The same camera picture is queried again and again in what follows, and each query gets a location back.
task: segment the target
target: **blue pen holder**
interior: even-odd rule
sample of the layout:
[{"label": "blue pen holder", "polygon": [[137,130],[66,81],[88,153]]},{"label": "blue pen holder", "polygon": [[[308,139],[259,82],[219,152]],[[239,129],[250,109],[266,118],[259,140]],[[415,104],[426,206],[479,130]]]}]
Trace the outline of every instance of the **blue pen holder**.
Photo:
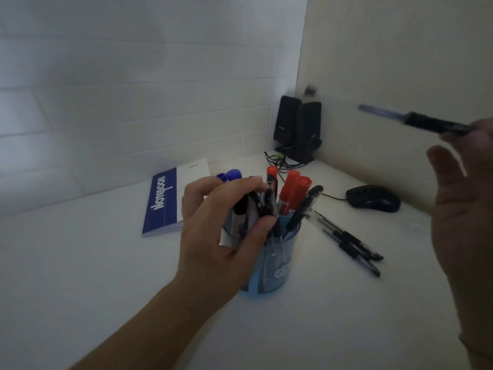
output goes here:
[{"label": "blue pen holder", "polygon": [[[289,216],[280,216],[280,225],[283,234],[290,219],[291,217]],[[221,241],[219,244],[225,247],[237,248],[238,240],[231,236],[229,232],[231,220],[232,212],[226,218],[224,227],[221,230]],[[287,234],[286,239],[282,242],[279,238],[274,237],[266,240],[253,268],[250,281],[248,285],[242,287],[242,291],[250,295],[268,293],[276,290],[286,282],[289,276],[294,244],[300,228],[301,224]]]}]

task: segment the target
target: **wall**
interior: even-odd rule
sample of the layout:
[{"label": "wall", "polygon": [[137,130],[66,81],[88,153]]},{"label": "wall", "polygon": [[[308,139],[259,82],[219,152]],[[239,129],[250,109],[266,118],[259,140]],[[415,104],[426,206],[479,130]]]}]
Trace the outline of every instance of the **wall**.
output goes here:
[{"label": "wall", "polygon": [[307,0],[0,0],[0,215],[272,146]]},{"label": "wall", "polygon": [[438,137],[355,109],[493,116],[492,30],[493,0],[309,0],[297,93],[318,87],[318,158],[428,210],[436,184],[425,151]]}]

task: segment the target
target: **speaker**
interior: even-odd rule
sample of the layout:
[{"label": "speaker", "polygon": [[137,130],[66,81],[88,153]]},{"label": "speaker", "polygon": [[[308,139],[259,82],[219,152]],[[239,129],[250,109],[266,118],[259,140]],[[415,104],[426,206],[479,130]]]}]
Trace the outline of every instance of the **speaker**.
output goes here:
[{"label": "speaker", "polygon": [[287,153],[289,158],[303,164],[314,160],[313,153],[322,145],[321,114],[322,103],[318,101],[299,106],[296,114],[294,146]]},{"label": "speaker", "polygon": [[289,96],[280,98],[276,128],[274,129],[274,140],[281,143],[281,146],[276,148],[277,152],[293,146],[295,142],[296,116],[300,105],[300,99]]}]

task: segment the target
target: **notebook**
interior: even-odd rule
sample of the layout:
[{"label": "notebook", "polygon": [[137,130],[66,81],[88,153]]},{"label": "notebook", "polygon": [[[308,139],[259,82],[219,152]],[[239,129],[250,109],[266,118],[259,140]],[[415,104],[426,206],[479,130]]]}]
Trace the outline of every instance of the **notebook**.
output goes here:
[{"label": "notebook", "polygon": [[142,236],[182,229],[182,197],[185,186],[210,175],[207,159],[202,158],[153,176]]}]

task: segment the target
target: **computer mouse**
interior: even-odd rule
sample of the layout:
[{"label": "computer mouse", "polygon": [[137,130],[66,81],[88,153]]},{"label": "computer mouse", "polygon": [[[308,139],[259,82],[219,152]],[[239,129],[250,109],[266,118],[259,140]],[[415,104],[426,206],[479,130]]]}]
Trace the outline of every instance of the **computer mouse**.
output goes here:
[{"label": "computer mouse", "polygon": [[400,198],[388,188],[382,186],[361,186],[346,192],[348,203],[353,208],[374,209],[396,212],[400,208]]}]

